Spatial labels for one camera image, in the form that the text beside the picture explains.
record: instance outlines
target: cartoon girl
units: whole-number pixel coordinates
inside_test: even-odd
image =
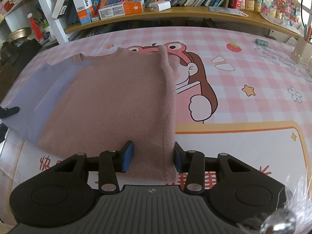
[[[177,68],[177,122],[204,122],[209,119],[218,107],[218,100],[212,87],[207,82],[204,64],[200,57],[186,51],[186,46],[181,42],[165,44],[167,52],[180,58]],[[137,52],[157,52],[158,45],[131,46],[128,48]]]

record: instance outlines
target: white and orange box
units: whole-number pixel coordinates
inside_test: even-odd
[[[144,0],[132,0],[106,5],[99,9],[101,19],[139,14],[145,9]]]
[[[92,22],[91,19],[95,15],[92,6],[92,1],[91,0],[73,0],[73,1],[76,7],[78,17],[80,19],[80,23],[83,25]]]

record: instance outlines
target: tablecloth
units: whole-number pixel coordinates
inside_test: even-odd
[[[183,149],[210,157],[227,152],[282,183],[290,176],[295,185],[310,170],[312,77],[291,60],[293,47],[268,39],[269,48],[256,46],[256,38],[222,29],[159,27],[75,40],[39,53],[1,106],[46,62],[53,65],[77,53],[110,54],[118,47],[153,52],[165,45],[180,57],[176,141]],[[61,160],[8,132],[0,156],[0,218],[5,223],[14,224],[8,205],[12,189]],[[180,174],[177,184],[183,187],[186,176]],[[205,187],[215,183],[215,174],[207,172]],[[97,173],[90,174],[88,184],[96,188]],[[161,183],[119,179],[119,184]]]

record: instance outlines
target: cartoon hand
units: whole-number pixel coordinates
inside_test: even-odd
[[[191,97],[191,103],[188,106],[191,111],[191,117],[195,121],[203,121],[211,116],[211,104],[209,100],[202,95]]]

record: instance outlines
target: bookshelf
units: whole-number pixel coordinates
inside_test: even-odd
[[[109,23],[115,23],[120,21],[134,20],[134,19],[148,19],[148,18],[165,18],[165,17],[195,17],[195,18],[211,18],[211,19],[223,19],[228,21],[235,21],[246,23],[254,26],[260,26],[267,29],[275,30],[278,32],[285,33],[289,36],[293,36],[295,38],[299,37],[299,34],[292,32],[288,29],[285,29],[281,26],[274,25],[267,20],[265,20],[260,13],[244,11],[249,17],[242,17],[237,15],[230,15],[219,12],[211,12],[205,6],[200,7],[187,7],[187,6],[179,6],[172,7],[165,11],[160,12],[152,12],[149,9],[145,9],[141,14],[135,15],[126,15],[115,18],[110,18],[106,20],[99,20],[89,24],[81,25],[80,23],[68,25],[64,28],[65,34],[73,33],[79,30],[88,29],[95,26],[105,25]]]

